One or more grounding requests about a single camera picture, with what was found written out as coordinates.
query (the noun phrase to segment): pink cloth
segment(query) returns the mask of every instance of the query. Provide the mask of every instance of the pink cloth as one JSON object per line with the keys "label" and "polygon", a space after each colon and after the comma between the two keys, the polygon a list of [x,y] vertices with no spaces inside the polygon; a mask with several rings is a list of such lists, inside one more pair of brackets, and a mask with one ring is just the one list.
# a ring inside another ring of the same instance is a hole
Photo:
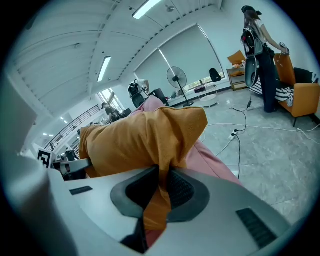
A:
{"label": "pink cloth", "polygon": [[[140,107],[130,115],[136,115],[144,111],[155,111],[165,105],[155,96],[150,96]],[[211,151],[199,140],[196,141],[186,156],[186,166],[190,170],[199,173],[218,177],[230,182],[241,185],[237,177],[219,158],[214,156]]]}

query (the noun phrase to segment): ceiling light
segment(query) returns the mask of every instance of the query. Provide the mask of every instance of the ceiling light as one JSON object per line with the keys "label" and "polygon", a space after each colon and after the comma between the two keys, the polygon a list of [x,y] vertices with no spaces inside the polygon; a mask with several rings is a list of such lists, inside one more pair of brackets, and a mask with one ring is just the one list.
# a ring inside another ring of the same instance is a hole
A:
{"label": "ceiling light", "polygon": [[108,67],[110,60],[111,60],[110,56],[104,58],[102,68],[100,70],[100,74],[98,77],[98,82],[102,81],[102,79],[104,78],[104,75],[105,75],[105,72],[107,70],[107,67]]}
{"label": "ceiling light", "polygon": [[141,5],[133,14],[132,17],[139,20],[143,15],[145,15],[152,7],[154,7],[161,0],[148,0],[143,5]]}

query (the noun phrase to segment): stand fan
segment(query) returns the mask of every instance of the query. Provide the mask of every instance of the stand fan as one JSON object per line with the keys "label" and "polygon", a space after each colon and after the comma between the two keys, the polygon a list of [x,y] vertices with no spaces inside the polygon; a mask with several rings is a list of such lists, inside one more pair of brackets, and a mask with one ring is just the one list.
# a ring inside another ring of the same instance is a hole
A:
{"label": "stand fan", "polygon": [[187,85],[187,76],[185,72],[182,71],[181,68],[172,66],[168,69],[166,72],[166,77],[174,88],[181,89],[181,92],[185,98],[185,104],[183,104],[184,107],[190,107],[194,102],[188,101],[185,92],[183,88]]}

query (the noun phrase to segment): metal railing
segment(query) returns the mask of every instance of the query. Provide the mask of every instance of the metal railing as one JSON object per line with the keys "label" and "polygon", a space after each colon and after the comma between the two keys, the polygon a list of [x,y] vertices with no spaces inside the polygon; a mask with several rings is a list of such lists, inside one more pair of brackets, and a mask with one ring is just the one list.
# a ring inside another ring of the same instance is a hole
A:
{"label": "metal railing", "polygon": [[85,120],[89,119],[100,111],[100,107],[95,105],[82,115],[78,116],[75,120],[63,128],[49,143],[45,146],[46,150],[53,151],[72,131],[77,129]]}

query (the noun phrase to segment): orange cloth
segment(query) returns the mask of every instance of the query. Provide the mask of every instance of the orange cloth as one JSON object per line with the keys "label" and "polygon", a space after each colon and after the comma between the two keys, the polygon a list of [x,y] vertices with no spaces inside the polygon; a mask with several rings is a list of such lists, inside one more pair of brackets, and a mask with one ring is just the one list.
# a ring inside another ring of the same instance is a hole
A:
{"label": "orange cloth", "polygon": [[89,158],[90,178],[159,165],[159,187],[144,211],[146,230],[164,230],[171,211],[166,191],[170,166],[185,168],[185,157],[208,124],[199,107],[160,107],[118,120],[108,126],[83,127],[79,154]]}

